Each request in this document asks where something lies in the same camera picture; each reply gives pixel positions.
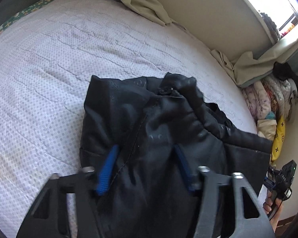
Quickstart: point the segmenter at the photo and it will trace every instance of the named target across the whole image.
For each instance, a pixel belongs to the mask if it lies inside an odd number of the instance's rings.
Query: bed
[[[0,229],[8,238],[51,173],[79,170],[91,76],[166,72],[196,77],[207,102],[239,129],[257,133],[240,90],[201,41],[115,0],[53,0],[0,33]],[[69,196],[76,237],[74,203]]]

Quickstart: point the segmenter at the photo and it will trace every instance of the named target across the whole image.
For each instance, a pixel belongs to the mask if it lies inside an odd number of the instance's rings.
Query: hand
[[[271,211],[271,206],[273,204],[273,201],[271,200],[270,197],[271,197],[271,192],[269,192],[267,194],[266,201],[263,204],[263,208],[264,208],[264,211],[266,212],[266,214],[268,214]],[[273,227],[274,232],[276,231],[280,214],[282,213],[283,208],[284,208],[284,205],[282,204],[282,200],[281,199],[278,199],[277,198],[275,200],[275,203],[276,203],[276,206],[278,207],[278,210],[275,213],[274,217],[270,220],[270,224]]]

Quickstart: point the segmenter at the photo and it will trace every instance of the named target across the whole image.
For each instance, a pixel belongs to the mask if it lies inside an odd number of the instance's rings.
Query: yellow pillow
[[[280,155],[285,139],[286,125],[284,117],[282,116],[277,122],[276,135],[273,141],[273,148],[271,152],[271,161],[274,162]]]

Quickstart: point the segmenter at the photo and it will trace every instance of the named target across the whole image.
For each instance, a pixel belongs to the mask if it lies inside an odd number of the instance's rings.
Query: metal screw
[[[56,179],[59,179],[59,178],[60,178],[59,174],[54,173],[54,174],[51,175],[50,180],[56,180]]]
[[[242,173],[232,173],[232,176],[235,179],[243,179],[244,178],[244,175]]]
[[[94,167],[92,167],[92,166],[86,166],[86,167],[83,167],[82,168],[82,172],[83,173],[92,173],[92,172],[94,172],[95,171],[95,169],[94,169]]]
[[[204,172],[204,173],[211,171],[210,168],[208,168],[207,166],[199,166],[199,169],[201,172]]]

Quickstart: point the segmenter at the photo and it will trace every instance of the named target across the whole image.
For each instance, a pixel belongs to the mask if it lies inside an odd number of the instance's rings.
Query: bedsheet
[[[202,42],[114,0],[54,0],[0,35],[0,229],[8,238],[52,173],[79,170],[91,75],[162,78],[166,72],[196,77],[207,102],[256,133],[240,90]],[[69,196],[76,237],[74,204]]]

